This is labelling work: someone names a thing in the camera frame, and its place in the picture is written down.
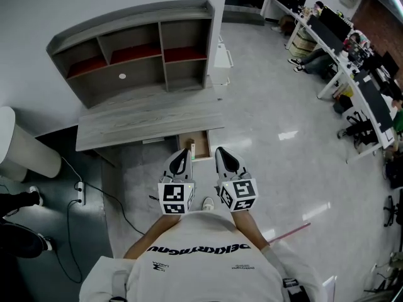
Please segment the long white office desk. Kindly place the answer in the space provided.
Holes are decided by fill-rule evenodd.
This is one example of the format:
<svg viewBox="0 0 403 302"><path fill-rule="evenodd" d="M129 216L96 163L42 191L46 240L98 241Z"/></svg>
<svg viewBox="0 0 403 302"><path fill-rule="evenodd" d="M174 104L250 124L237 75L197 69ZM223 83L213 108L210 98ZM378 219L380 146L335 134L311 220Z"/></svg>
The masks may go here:
<svg viewBox="0 0 403 302"><path fill-rule="evenodd" d="M308 34L332 57L333 61L335 61L338 66L338 72L330 82L325 85L322 91L317 94L317 98L321 99L335 82L343 76L353 91L353 109L365 115L372 124L373 131L377 136L377 143L368 146L366 150L359 154L346 159L346 163L350 164L368 154L376 153L377 150L381 148L386 149L391 146L394 142L394 135L392 132L392 120L389 108L381 95L374 98L369 96L370 91L376 91L371 77L366 74L365 71L359 71L357 66L352 65L347 61L346 57L342 56L343 43L337 41L335 38L331 38L331 31L315 16L302 18L278 0L270 1L277 5L282 11L286 12L286 14L293 16L297 21L297 25L286 45L286 49L289 49L294 36L297 35L299 28L303 26Z"/></svg>

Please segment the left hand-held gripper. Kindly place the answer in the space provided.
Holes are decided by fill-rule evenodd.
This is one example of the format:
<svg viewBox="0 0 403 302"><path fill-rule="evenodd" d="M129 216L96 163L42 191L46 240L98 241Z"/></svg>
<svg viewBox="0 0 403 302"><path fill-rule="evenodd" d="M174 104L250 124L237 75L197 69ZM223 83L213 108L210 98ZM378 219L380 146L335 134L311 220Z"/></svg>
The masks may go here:
<svg viewBox="0 0 403 302"><path fill-rule="evenodd" d="M165 161L158 183L159 204L164 215L184 215L195 198L191 152L178 150Z"/></svg>

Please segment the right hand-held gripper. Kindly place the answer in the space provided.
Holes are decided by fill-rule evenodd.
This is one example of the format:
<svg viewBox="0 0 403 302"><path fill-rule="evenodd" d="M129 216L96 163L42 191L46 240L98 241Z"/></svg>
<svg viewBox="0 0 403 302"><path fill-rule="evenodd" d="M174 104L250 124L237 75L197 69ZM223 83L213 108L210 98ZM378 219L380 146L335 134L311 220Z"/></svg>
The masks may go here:
<svg viewBox="0 0 403 302"><path fill-rule="evenodd" d="M215 162L219 179L241 177L249 172L245 160L229 148L218 147ZM230 212L250 210L259 197L255 178L219 181L218 186L219 198Z"/></svg>

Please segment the person's right forearm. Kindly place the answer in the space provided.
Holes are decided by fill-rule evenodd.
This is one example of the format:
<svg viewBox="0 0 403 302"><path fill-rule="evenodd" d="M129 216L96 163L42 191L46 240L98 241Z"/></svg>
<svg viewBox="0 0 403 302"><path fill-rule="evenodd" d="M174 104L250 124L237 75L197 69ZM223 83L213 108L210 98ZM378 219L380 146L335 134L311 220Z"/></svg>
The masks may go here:
<svg viewBox="0 0 403 302"><path fill-rule="evenodd" d="M259 250L269 245L248 210L231 213L236 228Z"/></svg>

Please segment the black office chair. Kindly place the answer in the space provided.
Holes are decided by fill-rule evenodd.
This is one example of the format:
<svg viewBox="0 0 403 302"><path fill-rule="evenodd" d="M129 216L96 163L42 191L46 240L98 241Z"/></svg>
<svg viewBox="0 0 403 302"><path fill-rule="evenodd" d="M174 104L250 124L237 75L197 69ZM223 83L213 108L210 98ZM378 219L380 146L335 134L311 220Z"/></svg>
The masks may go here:
<svg viewBox="0 0 403 302"><path fill-rule="evenodd" d="M337 132L338 139L352 137L357 151L360 151L364 145L367 146L378 142L377 134L371 121L369 119L363 120L359 112L355 111L352 115L347 115L346 120L349 126Z"/></svg>

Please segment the grey wooden desk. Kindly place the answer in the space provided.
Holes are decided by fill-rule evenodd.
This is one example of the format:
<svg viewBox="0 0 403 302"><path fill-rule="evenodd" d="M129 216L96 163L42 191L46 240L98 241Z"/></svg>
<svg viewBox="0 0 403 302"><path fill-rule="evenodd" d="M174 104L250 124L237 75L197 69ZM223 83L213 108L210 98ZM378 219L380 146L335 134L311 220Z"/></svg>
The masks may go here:
<svg viewBox="0 0 403 302"><path fill-rule="evenodd" d="M133 6L56 34L46 51L83 104L76 150L223 127L208 75L208 0Z"/></svg>

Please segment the white floor cabinet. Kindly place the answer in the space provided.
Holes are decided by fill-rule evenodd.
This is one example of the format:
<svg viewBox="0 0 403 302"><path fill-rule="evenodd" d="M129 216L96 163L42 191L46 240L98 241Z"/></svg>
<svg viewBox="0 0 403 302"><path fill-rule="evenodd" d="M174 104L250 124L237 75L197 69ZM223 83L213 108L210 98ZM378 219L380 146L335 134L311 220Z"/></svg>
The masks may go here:
<svg viewBox="0 0 403 302"><path fill-rule="evenodd" d="M222 37L219 35L214 66L210 74L213 85L226 86L230 84L230 74L233 67L230 51L227 50Z"/></svg>

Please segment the white printed t-shirt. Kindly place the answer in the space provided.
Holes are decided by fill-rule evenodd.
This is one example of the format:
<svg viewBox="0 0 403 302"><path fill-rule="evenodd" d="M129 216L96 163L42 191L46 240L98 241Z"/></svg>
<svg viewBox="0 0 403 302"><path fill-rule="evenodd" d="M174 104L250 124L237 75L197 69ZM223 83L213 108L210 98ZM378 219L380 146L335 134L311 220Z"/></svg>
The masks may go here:
<svg viewBox="0 0 403 302"><path fill-rule="evenodd" d="M79 302L326 302L316 271L284 242L262 250L216 211L193 211L138 259L100 257Z"/></svg>

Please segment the red floor tape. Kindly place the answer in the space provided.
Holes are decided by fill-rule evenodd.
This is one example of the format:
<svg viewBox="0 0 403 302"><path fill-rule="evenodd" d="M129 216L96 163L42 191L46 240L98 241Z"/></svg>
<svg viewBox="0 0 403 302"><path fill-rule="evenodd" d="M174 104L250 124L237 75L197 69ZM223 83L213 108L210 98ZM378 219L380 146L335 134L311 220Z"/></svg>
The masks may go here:
<svg viewBox="0 0 403 302"><path fill-rule="evenodd" d="M299 226L299 227L297 227L297 228L294 228L293 230L290 230L289 232L286 232L286 233L284 233L283 235L280 235L280 236L278 236L278 237L275 237L275 238L272 238L272 239L268 240L268 243L269 243L269 244L272 244L272 243L274 243L274 242L277 242L277 241L279 241L279 240L282 240L282 239L284 239L284 238L287 238L287 237L289 237L289 236L291 236L291 235L293 235L293 234L295 234L295 233L297 233L297 232L299 232L299 231L301 231L301 230L303 230L303 229L309 227L310 225L311 225L311 222L304 223L303 225L301 225L301 226Z"/></svg>

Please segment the wooden drawer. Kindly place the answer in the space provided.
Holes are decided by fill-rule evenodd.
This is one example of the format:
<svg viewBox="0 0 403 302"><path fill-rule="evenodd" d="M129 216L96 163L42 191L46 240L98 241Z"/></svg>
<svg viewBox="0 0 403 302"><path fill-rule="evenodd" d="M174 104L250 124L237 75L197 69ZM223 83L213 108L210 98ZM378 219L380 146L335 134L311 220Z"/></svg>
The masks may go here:
<svg viewBox="0 0 403 302"><path fill-rule="evenodd" d="M188 148L188 140L194 139L196 142L196 159L193 161L208 160L212 158L210 149L209 131L194 131L177 135L178 148Z"/></svg>

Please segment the white power strip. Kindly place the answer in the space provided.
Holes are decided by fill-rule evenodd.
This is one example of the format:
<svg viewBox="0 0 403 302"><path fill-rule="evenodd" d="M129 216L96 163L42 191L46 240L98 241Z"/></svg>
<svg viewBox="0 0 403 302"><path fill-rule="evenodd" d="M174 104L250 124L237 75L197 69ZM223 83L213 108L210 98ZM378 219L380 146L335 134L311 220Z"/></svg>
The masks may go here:
<svg viewBox="0 0 403 302"><path fill-rule="evenodd" d="M84 206L86 203L85 200L85 186L82 181L78 181L75 185L75 189L77 190L77 201L81 206Z"/></svg>

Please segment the person's left forearm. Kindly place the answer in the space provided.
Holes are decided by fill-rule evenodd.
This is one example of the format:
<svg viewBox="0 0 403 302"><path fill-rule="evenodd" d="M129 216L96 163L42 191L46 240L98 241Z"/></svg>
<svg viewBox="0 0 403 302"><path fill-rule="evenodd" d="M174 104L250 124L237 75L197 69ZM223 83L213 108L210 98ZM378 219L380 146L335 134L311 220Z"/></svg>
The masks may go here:
<svg viewBox="0 0 403 302"><path fill-rule="evenodd" d="M150 229L127 250L123 258L138 259L164 232L175 226L180 218L180 215L162 215Z"/></svg>

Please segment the black chair base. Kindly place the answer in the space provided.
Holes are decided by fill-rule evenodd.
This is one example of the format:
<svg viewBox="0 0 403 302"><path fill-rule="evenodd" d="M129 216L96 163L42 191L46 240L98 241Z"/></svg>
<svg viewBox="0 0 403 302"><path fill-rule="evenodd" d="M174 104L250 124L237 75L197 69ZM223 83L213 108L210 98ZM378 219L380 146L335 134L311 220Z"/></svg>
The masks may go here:
<svg viewBox="0 0 403 302"><path fill-rule="evenodd" d="M394 204L392 196L388 196L388 206L384 206L383 210L388 212L387 221L383 224L384 227L389 227L396 222L403 226L403 187L399 189L399 202Z"/></svg>

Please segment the white cylindrical stand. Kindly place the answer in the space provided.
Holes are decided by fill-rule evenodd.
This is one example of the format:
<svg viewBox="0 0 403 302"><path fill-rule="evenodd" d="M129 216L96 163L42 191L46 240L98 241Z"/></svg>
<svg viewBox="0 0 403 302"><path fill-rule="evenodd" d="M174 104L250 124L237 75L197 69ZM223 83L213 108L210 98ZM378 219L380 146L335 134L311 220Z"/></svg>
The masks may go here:
<svg viewBox="0 0 403 302"><path fill-rule="evenodd" d="M33 171L55 178L61 169L58 152L44 145L16 122L16 113L8 106L0 108L0 177L24 181Z"/></svg>

